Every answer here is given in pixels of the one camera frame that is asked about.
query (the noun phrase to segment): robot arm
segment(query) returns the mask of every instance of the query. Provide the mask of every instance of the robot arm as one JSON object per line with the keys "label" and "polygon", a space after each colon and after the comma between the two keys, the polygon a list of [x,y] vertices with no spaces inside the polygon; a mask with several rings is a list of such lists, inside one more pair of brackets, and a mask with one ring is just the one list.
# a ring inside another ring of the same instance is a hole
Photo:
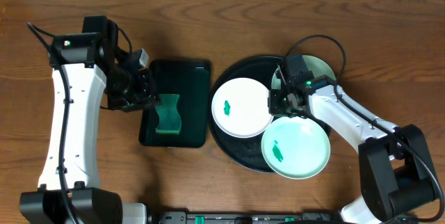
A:
{"label": "robot arm", "polygon": [[[350,105],[361,111],[370,119],[376,119],[379,125],[385,127],[389,131],[394,131],[397,127],[394,123],[387,122],[373,113],[365,109],[356,101],[351,99],[341,86],[337,86],[337,90]],[[314,94],[309,95],[308,103],[311,114],[328,124],[337,133],[340,134],[354,149],[359,152],[359,145],[369,138],[381,138],[386,136],[379,129],[371,126],[363,118],[349,110],[344,104],[339,103],[334,94],[334,86],[328,85],[319,88]]]}
{"label": "robot arm", "polygon": [[[334,81],[326,75],[314,78],[301,55],[285,58],[277,76],[282,78],[285,88],[270,91],[272,114],[321,120],[359,153],[362,196],[342,209],[341,215],[346,222],[372,224],[388,221],[439,197],[438,189],[418,159],[392,140],[393,136],[388,136],[392,133],[413,149],[436,177],[420,129],[414,125],[400,128],[380,119],[337,86],[342,98],[339,101],[334,92]],[[377,125],[386,133],[375,127]],[[390,161],[394,158],[404,159],[405,165],[393,169]]]}
{"label": "robot arm", "polygon": [[122,204],[118,194],[99,189],[96,146],[103,93],[110,110],[129,112],[160,103],[152,74],[145,69],[148,55],[143,49],[132,51],[130,42],[128,53],[121,50],[118,31],[124,34],[114,22],[99,16],[86,17],[80,34],[52,35],[54,115],[49,151],[38,191],[20,197],[20,211],[30,223],[65,223],[68,218],[58,174],[65,87],[57,68],[63,69],[70,89],[63,167],[65,188],[72,194],[70,204],[80,223],[146,223],[143,204]]}
{"label": "robot arm", "polygon": [[[74,101],[68,115],[65,140],[65,178],[67,188],[73,189],[76,182],[86,187],[100,188],[97,172],[96,145],[99,106],[106,85],[104,72],[95,65],[85,68],[83,63],[63,66],[70,85],[70,95]],[[65,99],[62,79],[57,70],[53,71],[54,114],[51,127],[51,140],[47,161],[39,178],[38,188],[60,189],[56,168]]]}

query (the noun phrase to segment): white plate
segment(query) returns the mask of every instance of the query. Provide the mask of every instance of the white plate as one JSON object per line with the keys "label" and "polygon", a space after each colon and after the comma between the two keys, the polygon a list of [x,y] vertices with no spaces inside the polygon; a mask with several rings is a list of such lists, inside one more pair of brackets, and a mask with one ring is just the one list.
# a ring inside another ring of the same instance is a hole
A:
{"label": "white plate", "polygon": [[211,102],[215,123],[226,134],[250,138],[262,133],[273,120],[267,105],[269,90],[254,79],[237,78],[224,83]]}
{"label": "white plate", "polygon": [[264,132],[261,151],[266,163],[278,174],[306,179],[324,169],[330,143],[325,131],[313,120],[282,117]]}

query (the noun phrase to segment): black tray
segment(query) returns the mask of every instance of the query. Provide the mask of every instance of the black tray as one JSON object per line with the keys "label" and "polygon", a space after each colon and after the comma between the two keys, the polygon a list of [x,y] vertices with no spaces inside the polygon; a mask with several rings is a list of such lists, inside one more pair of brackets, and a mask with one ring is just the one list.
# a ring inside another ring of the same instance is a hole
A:
{"label": "black tray", "polygon": [[[210,132],[215,142],[221,150],[232,158],[236,163],[254,171],[263,173],[274,173],[272,168],[266,163],[261,152],[261,138],[263,134],[259,134],[252,138],[236,138],[226,134],[221,130],[213,120],[211,114],[211,101],[217,89],[225,82],[235,78],[251,78],[261,82],[270,90],[272,76],[277,69],[277,64],[282,61],[279,56],[255,56],[240,61],[229,67],[213,85],[210,91],[208,122]],[[330,133],[330,127],[323,122],[317,122],[326,132]]]}

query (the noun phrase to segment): black cable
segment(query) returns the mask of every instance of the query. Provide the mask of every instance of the black cable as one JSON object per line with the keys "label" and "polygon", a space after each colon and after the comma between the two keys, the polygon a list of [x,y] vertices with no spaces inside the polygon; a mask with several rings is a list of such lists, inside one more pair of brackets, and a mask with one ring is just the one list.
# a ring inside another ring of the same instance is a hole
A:
{"label": "black cable", "polygon": [[357,109],[355,109],[354,107],[352,107],[350,104],[348,104],[343,98],[342,96],[339,94],[339,92],[337,91],[337,86],[340,82],[341,79],[341,75],[343,74],[344,70],[345,70],[345,66],[346,66],[346,53],[343,49],[343,47],[341,46],[341,44],[335,40],[334,38],[327,36],[327,35],[311,35],[311,36],[307,36],[299,41],[297,41],[297,43],[295,43],[290,50],[286,53],[285,57],[287,57],[289,54],[292,53],[292,51],[301,43],[303,43],[306,40],[312,39],[312,38],[326,38],[328,40],[333,41],[341,50],[341,54],[343,56],[343,65],[341,66],[340,69],[340,73],[337,75],[337,78],[335,79],[335,83],[334,83],[334,94],[337,97],[337,99],[343,104],[345,105],[349,110],[351,110],[352,112],[356,113],[359,117],[363,118],[365,121],[367,121],[369,124],[371,124],[371,126],[379,129],[380,131],[386,133],[386,135],[388,135],[391,140],[396,141],[404,150],[406,150],[407,152],[409,152],[422,166],[423,168],[425,168],[426,172],[429,174],[430,179],[432,180],[432,184],[434,185],[434,187],[437,189],[437,192],[439,194],[439,211],[437,212],[437,214],[431,218],[417,218],[417,217],[412,217],[412,216],[406,216],[403,217],[404,219],[409,219],[411,221],[417,221],[417,222],[422,222],[422,223],[431,223],[434,221],[439,220],[442,215],[444,214],[444,203],[445,203],[445,199],[444,199],[444,192],[442,191],[442,188],[440,186],[439,181],[437,180],[437,178],[434,176],[434,174],[432,173],[431,169],[425,164],[425,161],[419,156],[419,154],[417,154],[417,152],[415,150],[413,150],[408,144],[404,143],[399,137],[395,136],[391,131],[389,131],[388,129],[385,129],[383,126],[379,125],[377,123],[377,121],[375,119],[369,119],[368,117],[366,117],[364,114],[360,113]]}
{"label": "black cable", "polygon": [[105,106],[100,106],[100,109],[105,109],[105,110],[111,110],[111,111],[114,111],[114,109],[109,109],[109,108],[106,108]]}
{"label": "black cable", "polygon": [[131,55],[133,54],[133,47],[131,46],[131,41],[128,38],[128,36],[126,35],[126,33],[120,27],[118,27],[118,30],[122,33],[125,40],[127,40],[127,42],[128,42],[128,46],[129,46],[128,57],[131,57]]}
{"label": "black cable", "polygon": [[67,125],[68,125],[68,113],[70,112],[70,104],[71,104],[71,99],[70,99],[70,88],[68,87],[68,81],[67,81],[67,77],[65,76],[65,72],[63,71],[62,66],[60,65],[58,59],[57,59],[57,55],[54,54],[54,51],[52,51],[52,49],[50,48],[50,46],[48,45],[47,42],[45,42],[45,40],[43,40],[42,36],[38,33],[41,32],[45,35],[48,36],[52,36],[54,37],[54,35],[47,33],[45,31],[43,31],[42,29],[39,29],[35,26],[33,26],[31,23],[28,22],[28,27],[31,30],[31,32],[33,32],[33,34],[37,37],[37,39],[43,44],[43,46],[45,47],[45,49],[47,49],[48,53],[51,56],[54,56],[54,62],[56,64],[56,69],[60,72],[60,76],[62,78],[62,83],[63,83],[63,89],[65,91],[65,99],[63,101],[65,108],[63,111],[63,120],[62,120],[62,131],[60,133],[60,143],[59,143],[59,149],[58,149],[58,177],[60,180],[60,191],[62,193],[62,201],[63,204],[65,205],[65,208],[67,210],[68,215],[70,216],[72,222],[74,224],[79,224],[76,214],[74,213],[73,210],[73,206],[71,205],[71,202],[68,200],[68,195],[67,195],[67,189],[65,187],[65,167],[64,167],[64,157],[65,157],[65,139],[66,139],[66,133],[67,133]]}

